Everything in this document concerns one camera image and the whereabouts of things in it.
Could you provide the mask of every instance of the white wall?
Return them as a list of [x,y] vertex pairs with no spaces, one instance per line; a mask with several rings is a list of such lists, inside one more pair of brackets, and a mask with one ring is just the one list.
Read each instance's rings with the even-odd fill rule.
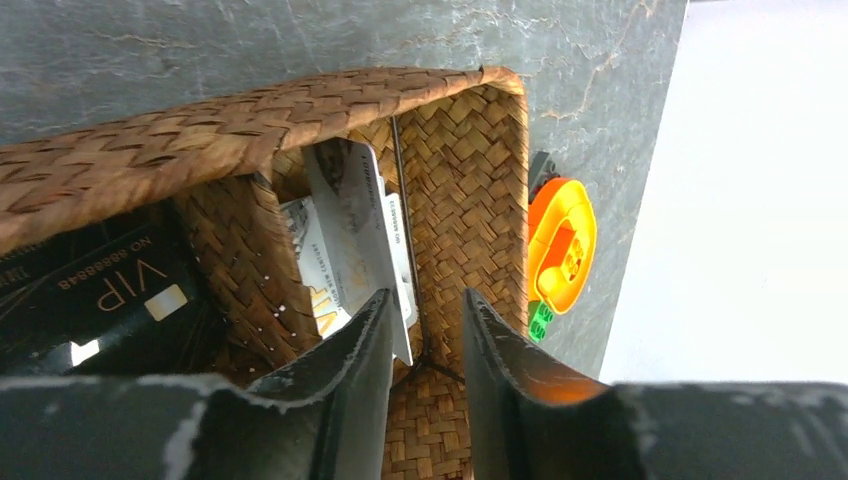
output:
[[690,5],[602,381],[848,383],[846,116],[848,2]]

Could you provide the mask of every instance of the gray stone surface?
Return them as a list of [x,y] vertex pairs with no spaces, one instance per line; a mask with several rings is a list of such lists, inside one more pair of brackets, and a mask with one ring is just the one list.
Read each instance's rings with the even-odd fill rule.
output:
[[0,143],[363,65],[507,65],[600,242],[543,346],[600,371],[685,0],[5,0]]

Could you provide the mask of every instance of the card chip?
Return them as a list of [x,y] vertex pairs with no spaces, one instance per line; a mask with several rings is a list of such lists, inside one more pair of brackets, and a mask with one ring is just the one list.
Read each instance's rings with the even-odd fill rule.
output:
[[157,293],[155,297],[144,302],[144,306],[147,307],[147,311],[153,316],[153,320],[160,322],[186,303],[188,303],[188,299],[185,297],[180,286],[175,283]]

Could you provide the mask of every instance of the wicker basket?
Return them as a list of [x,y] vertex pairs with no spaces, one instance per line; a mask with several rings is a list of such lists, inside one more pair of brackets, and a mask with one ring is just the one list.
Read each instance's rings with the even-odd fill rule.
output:
[[[413,353],[427,336],[423,353],[459,372],[464,287],[526,331],[527,112],[504,68],[320,75],[0,147],[0,253],[173,197],[232,324],[217,367],[246,382],[320,340],[278,208],[309,194],[299,147],[367,142],[397,189],[393,116],[422,302]],[[434,369],[407,378],[384,478],[470,478],[463,386]]]

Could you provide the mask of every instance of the basket rim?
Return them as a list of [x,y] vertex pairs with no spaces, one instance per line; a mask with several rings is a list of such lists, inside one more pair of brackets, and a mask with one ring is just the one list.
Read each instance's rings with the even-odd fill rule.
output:
[[[381,85],[390,87],[384,90],[390,96],[375,102],[366,90]],[[0,146],[0,253],[201,183],[254,172],[270,179],[273,154],[280,150],[311,145],[480,85],[524,96],[520,77],[506,67],[474,71],[373,67],[302,77]],[[328,105],[321,93],[310,95],[312,89],[330,97],[336,91],[358,89],[366,98],[346,101],[329,114],[309,116],[298,108],[310,101]],[[281,99],[290,102],[272,109],[272,115],[262,115],[268,110],[264,107]],[[222,102],[234,107],[232,111],[210,111]],[[245,113],[242,106],[250,108]],[[217,131],[180,134],[181,129],[198,125],[215,125]],[[147,148],[140,140],[156,132],[176,138],[163,148]]]

